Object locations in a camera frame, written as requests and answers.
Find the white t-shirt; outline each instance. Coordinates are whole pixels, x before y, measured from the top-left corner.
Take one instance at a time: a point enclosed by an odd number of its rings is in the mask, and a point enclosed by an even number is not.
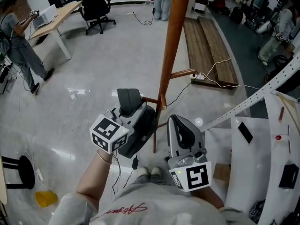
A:
[[[64,196],[49,225],[255,225],[240,211],[217,210],[176,187],[133,184],[97,213],[79,194]]]

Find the person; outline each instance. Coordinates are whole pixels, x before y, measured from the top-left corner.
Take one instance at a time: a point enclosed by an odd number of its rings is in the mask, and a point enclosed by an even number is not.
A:
[[[37,18],[37,15],[30,16],[21,25],[13,12],[16,1],[6,0],[3,3],[0,30],[5,34],[7,39],[0,41],[0,51],[4,56],[7,55],[20,68],[32,95],[36,95],[40,84],[35,84],[30,69],[47,83],[54,72],[54,68],[51,68],[48,72],[45,71],[43,62],[25,39],[24,31],[30,25],[31,21]]]
[[[154,0],[154,19],[166,21],[169,18],[171,0]]]
[[[277,24],[270,40],[262,47],[258,53],[258,58],[264,65],[268,65],[268,60],[273,52],[279,47],[281,41],[287,40],[292,30],[297,25],[297,18],[300,17],[300,5],[291,6],[280,11]]]
[[[63,196],[49,225],[255,225],[241,211],[225,208],[210,187],[185,193],[171,186],[161,179],[158,167],[150,178],[145,167],[138,169],[135,182],[98,212],[112,157],[98,150],[76,192]]]

